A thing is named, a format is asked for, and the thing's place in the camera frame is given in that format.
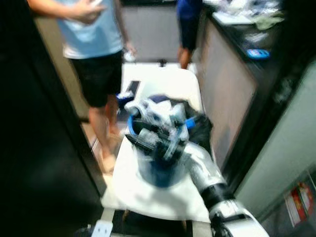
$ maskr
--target person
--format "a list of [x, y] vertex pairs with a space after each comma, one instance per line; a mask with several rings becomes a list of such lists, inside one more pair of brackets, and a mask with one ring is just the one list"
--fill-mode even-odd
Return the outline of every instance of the person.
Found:
[[77, 72], [82, 93], [88, 102], [89, 121], [101, 144], [100, 168], [111, 173], [115, 157], [111, 152], [112, 137], [119, 136], [117, 127], [120, 93], [122, 42], [135, 53], [123, 25], [119, 0], [28, 0], [30, 8], [57, 18], [64, 37], [64, 56]]
[[182, 69], [187, 69], [196, 48], [201, 10], [202, 0], [178, 0], [177, 2], [177, 18], [181, 41], [177, 57]]

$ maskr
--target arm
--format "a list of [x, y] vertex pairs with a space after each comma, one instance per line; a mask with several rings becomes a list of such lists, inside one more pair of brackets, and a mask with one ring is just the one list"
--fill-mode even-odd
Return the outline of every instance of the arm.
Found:
[[130, 43], [129, 38], [128, 38], [128, 34], [127, 34], [127, 30], [126, 30], [125, 25], [124, 25], [120, 0], [114, 0], [114, 4], [115, 4], [115, 16], [116, 16], [116, 19], [118, 22], [118, 27], [119, 27], [121, 34], [122, 34], [122, 37], [123, 37], [124, 44], [125, 44], [126, 48], [129, 51], [131, 51], [132, 54], [135, 55], [136, 49]]
[[40, 14], [61, 19], [73, 19], [91, 24], [100, 12], [105, 10], [103, 5], [93, 7], [91, 0], [79, 0], [72, 6], [67, 6], [55, 0], [27, 0], [30, 8]]

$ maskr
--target hand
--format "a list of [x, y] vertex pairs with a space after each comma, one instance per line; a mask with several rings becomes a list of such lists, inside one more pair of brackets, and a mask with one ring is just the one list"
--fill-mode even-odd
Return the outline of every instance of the hand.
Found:
[[91, 2], [93, 2], [93, 0], [79, 0], [71, 8], [70, 18], [88, 25], [95, 22], [106, 7], [101, 4], [92, 6]]
[[131, 54], [132, 54], [134, 57], [136, 56], [137, 51], [136, 51], [136, 49], [134, 48], [134, 46], [132, 45], [131, 42], [129, 42], [129, 41], [126, 42], [125, 48], [126, 48], [128, 51], [130, 51]]

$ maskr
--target black shorts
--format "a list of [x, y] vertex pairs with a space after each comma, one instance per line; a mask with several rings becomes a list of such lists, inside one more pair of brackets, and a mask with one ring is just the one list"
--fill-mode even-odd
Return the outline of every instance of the black shorts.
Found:
[[91, 107], [103, 107], [107, 96], [120, 93], [122, 51], [96, 58], [71, 59], [84, 98]]
[[181, 45], [192, 52], [196, 48], [199, 17], [192, 19], [179, 18], [178, 22]]

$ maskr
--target robotic arm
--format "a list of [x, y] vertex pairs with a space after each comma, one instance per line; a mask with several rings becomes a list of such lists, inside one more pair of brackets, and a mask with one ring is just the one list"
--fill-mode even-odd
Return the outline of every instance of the robotic arm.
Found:
[[143, 129], [128, 140], [159, 162], [179, 162], [190, 173], [209, 212], [214, 237], [269, 237], [259, 222], [239, 203], [210, 154], [201, 146], [183, 141], [169, 141], [160, 132]]

